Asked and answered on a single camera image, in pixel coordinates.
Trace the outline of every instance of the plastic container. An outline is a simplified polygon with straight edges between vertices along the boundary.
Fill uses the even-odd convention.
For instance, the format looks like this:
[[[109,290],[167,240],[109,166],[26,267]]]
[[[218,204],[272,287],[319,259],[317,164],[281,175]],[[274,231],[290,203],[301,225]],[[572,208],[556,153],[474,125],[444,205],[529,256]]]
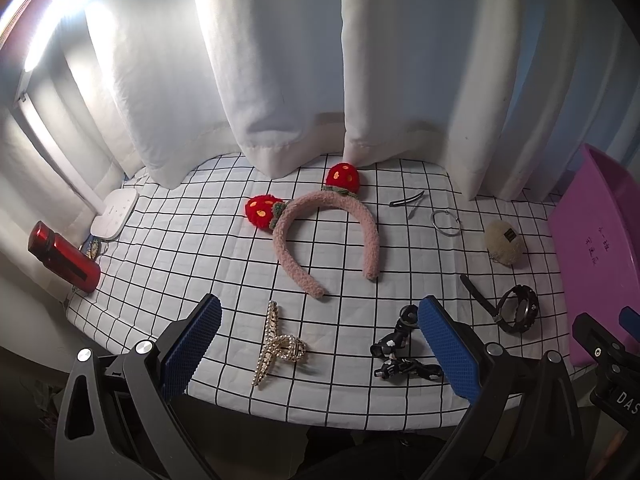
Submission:
[[[28,248],[47,269],[87,294],[98,286],[100,266],[43,222],[31,230]]]
[[[640,186],[625,168],[593,146],[581,147],[584,162],[549,217],[569,332],[587,312],[630,352],[638,343],[618,323],[620,310],[640,312]],[[593,358],[571,336],[575,366]]]

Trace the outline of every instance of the blue textured pad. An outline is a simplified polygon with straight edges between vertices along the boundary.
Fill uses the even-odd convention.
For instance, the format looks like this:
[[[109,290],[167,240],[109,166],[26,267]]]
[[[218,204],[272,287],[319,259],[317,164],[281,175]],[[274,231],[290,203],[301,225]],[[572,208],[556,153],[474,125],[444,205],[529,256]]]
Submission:
[[[457,396],[471,404],[480,395],[478,363],[451,325],[452,319],[433,296],[418,306],[418,326]]]
[[[220,300],[212,296],[201,307],[164,360],[160,393],[166,402],[187,389],[187,384],[220,328],[220,322],[222,322]]]
[[[622,328],[629,332],[631,337],[640,342],[640,314],[630,306],[626,306],[620,311],[618,322]]]

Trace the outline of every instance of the pink fuzzy headband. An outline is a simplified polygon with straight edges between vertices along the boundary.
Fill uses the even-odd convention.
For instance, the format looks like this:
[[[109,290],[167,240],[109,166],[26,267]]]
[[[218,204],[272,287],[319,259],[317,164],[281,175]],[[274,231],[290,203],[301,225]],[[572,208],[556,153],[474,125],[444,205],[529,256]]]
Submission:
[[[380,240],[370,211],[357,200],[360,176],[351,164],[341,162],[329,170],[321,191],[307,193],[285,203],[272,195],[250,198],[244,206],[246,217],[260,229],[273,229],[273,250],[282,268],[302,290],[321,298],[324,288],[296,263],[287,250],[287,230],[300,215],[317,207],[342,209],[356,217],[364,238],[362,273],[368,280],[378,276]]]

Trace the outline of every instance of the grid pattern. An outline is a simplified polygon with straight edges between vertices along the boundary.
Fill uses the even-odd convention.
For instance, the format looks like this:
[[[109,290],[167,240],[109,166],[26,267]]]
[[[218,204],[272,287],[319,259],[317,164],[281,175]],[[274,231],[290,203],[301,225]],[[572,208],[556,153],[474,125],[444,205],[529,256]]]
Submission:
[[[381,272],[368,282],[361,272],[362,234],[341,210],[320,210],[294,222],[289,249],[298,263],[328,291],[322,300],[304,294],[278,265],[271,236],[244,218],[249,197],[271,193],[283,199],[318,190],[339,156],[323,155],[289,176],[269,180],[242,155],[220,156],[191,171],[167,190],[143,173],[125,186],[140,192],[135,211],[118,240],[98,258],[102,276],[95,292],[75,293],[67,316],[113,353],[143,338],[157,338],[176,319],[187,317],[212,292],[224,311],[222,326],[200,362],[188,393],[226,408],[297,422],[367,430],[410,430],[457,424],[468,403],[445,382],[373,377],[380,366],[369,346],[392,332],[399,310],[428,294],[453,319],[472,325],[485,341],[498,341],[512,354],[539,358],[558,350],[568,361],[568,323],[558,261],[546,219],[559,194],[530,202],[527,191],[504,202],[489,196],[467,201],[447,173],[415,160],[388,160],[360,170],[360,199],[380,232]],[[426,190],[414,205],[388,203]],[[462,224],[462,236],[442,236],[431,226],[433,208],[448,208]],[[438,221],[450,217],[439,216]],[[524,236],[528,254],[521,265],[489,260],[484,227],[505,219]],[[516,283],[540,298],[540,318],[525,335],[501,332],[474,303],[458,275],[497,301]],[[280,333],[308,346],[302,362],[277,361],[259,388],[251,386],[269,300],[278,303]],[[404,354],[435,362],[419,330]],[[510,400],[511,404],[518,398]]]

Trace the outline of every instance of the white lamp base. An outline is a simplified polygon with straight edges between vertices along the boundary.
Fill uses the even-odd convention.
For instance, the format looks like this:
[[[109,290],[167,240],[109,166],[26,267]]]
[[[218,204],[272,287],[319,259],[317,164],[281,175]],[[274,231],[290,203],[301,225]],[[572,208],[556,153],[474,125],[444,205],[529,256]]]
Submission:
[[[104,199],[104,213],[95,217],[91,224],[91,234],[103,240],[113,240],[122,231],[137,199],[138,192],[133,187],[111,191]]]

